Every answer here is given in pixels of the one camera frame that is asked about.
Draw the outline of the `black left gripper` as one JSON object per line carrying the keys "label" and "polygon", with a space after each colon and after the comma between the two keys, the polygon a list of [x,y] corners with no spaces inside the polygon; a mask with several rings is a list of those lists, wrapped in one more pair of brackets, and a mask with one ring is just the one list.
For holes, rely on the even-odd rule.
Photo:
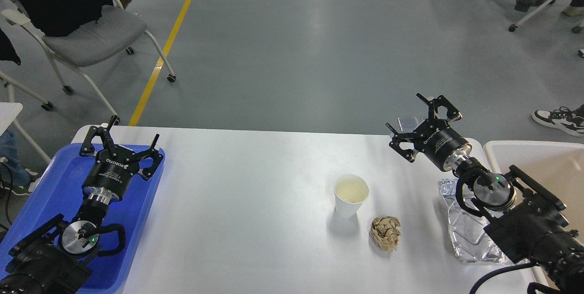
{"label": "black left gripper", "polygon": [[[96,155],[96,161],[82,184],[84,196],[97,193],[103,188],[111,192],[111,202],[119,202],[123,200],[134,174],[139,175],[143,180],[150,180],[163,161],[163,155],[156,148],[159,134],[155,134],[146,150],[135,154],[132,149],[125,146],[116,146],[110,130],[119,121],[118,115],[112,115],[106,127],[90,127],[82,142],[80,156]],[[92,144],[95,137],[101,139],[104,147],[97,153]],[[132,156],[132,162],[126,161]],[[140,167],[140,162],[146,159],[151,160],[151,165],[145,168]]]}

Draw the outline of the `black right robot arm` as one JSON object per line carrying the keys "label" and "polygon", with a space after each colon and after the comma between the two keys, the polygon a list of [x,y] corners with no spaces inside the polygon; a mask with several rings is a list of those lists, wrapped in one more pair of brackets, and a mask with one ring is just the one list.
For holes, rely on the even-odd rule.
{"label": "black right robot arm", "polygon": [[475,294],[497,275],[539,266],[556,288],[530,282],[529,294],[581,294],[584,249],[578,230],[565,230],[566,205],[515,165],[506,174],[484,167],[471,156],[471,143],[451,127],[462,118],[459,109],[443,95],[431,100],[421,94],[417,97],[428,106],[428,117],[412,132],[398,132],[389,125],[393,134],[389,146],[411,163],[422,153],[440,171],[452,171],[458,179],[455,200],[459,207],[488,220],[484,231],[513,262],[478,279],[470,292]]}

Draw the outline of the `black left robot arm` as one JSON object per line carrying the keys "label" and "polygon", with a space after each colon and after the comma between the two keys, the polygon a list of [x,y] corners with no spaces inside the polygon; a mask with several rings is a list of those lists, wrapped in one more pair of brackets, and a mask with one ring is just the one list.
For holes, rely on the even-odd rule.
{"label": "black left robot arm", "polygon": [[119,294],[159,181],[159,134],[116,144],[111,117],[61,148],[1,243],[3,294]]}

